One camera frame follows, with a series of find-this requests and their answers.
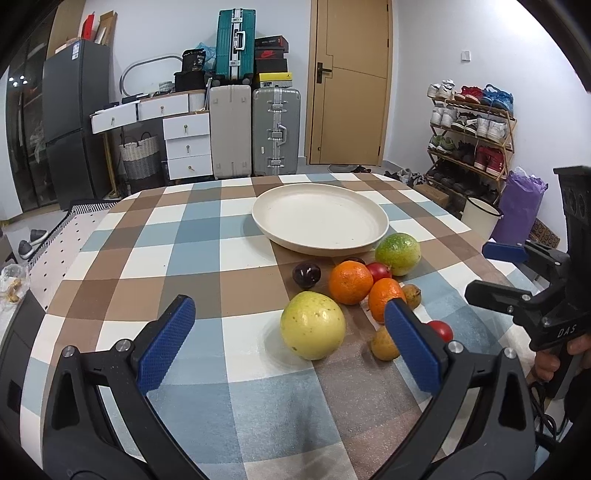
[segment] suitcase handle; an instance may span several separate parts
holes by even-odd
[[[239,37],[242,37],[242,43],[238,41]],[[246,32],[244,30],[234,33],[234,50],[246,49]]]
[[[277,125],[277,128],[279,128],[282,133],[281,141],[278,144],[283,145],[284,143],[287,142],[287,128],[281,124]]]

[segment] human hand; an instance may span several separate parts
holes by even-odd
[[[585,353],[581,360],[581,368],[591,368],[591,334],[587,333],[571,340],[566,346],[569,355]],[[554,372],[560,368],[560,360],[555,355],[543,350],[535,354],[535,374],[541,380],[550,381]]]

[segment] white wall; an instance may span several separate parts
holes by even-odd
[[[0,79],[0,220],[8,220],[22,213],[14,188],[12,168],[8,155],[8,139],[6,136],[6,83],[8,69]]]
[[[96,18],[110,10],[117,12],[113,39],[110,97],[120,100],[119,78],[133,62],[167,53],[181,56],[199,42],[216,44],[217,18],[220,10],[231,8],[256,10],[256,36],[283,35],[290,44],[286,55],[294,74],[294,88],[301,93],[300,155],[304,151],[308,54],[310,45],[310,0],[87,0],[82,21],[95,12]],[[155,91],[158,82],[174,80],[178,60],[165,60],[133,69],[125,79],[130,95]]]
[[[385,160],[425,172],[431,165],[430,83],[492,83],[515,96],[516,154],[546,181],[538,217],[566,247],[566,224],[555,167],[591,165],[591,96],[543,27],[517,0],[397,0],[398,81],[391,148]],[[462,63],[460,52],[472,61]]]

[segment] door handle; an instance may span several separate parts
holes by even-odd
[[[322,74],[323,73],[332,73],[332,69],[325,69],[323,68],[322,62],[318,62],[318,68],[316,70],[316,83],[322,83]]]

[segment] checkered tablecloth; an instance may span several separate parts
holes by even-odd
[[[423,291],[416,315],[441,319],[473,352],[513,346],[531,362],[525,332],[511,318],[470,307],[474,279],[534,291],[513,265],[489,262],[483,239],[407,186],[373,174],[316,174],[211,181],[149,190],[114,206],[82,248],[43,320],[27,369],[21,444],[41,463],[45,403],[66,345],[82,352],[133,339],[178,294],[197,319],[150,402],[181,447],[212,479],[369,478],[428,403],[404,361],[368,351],[376,323],[366,303],[343,306],[344,344],[309,362],[282,343],[279,319],[300,290],[291,272],[310,257],[269,241],[256,227],[256,197],[293,182],[345,187],[381,205],[391,232],[421,244],[408,277]],[[373,253],[361,255],[373,261]],[[327,293],[341,258],[314,258]],[[108,389],[102,390],[126,451],[141,456]],[[453,435],[444,451],[453,448]]]

